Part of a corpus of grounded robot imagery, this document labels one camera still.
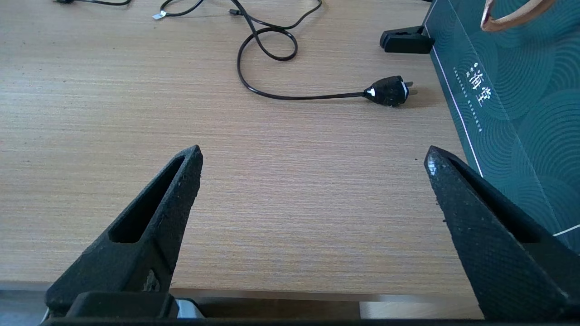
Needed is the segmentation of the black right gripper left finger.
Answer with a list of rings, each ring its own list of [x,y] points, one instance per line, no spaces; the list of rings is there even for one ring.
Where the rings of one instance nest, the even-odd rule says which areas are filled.
[[[167,292],[203,155],[180,151],[46,291],[50,317],[63,317],[85,292]]]

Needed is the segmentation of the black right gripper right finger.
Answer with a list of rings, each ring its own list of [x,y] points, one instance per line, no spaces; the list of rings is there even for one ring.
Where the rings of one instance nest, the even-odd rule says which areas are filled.
[[[486,320],[578,322],[580,258],[455,154],[424,166]]]

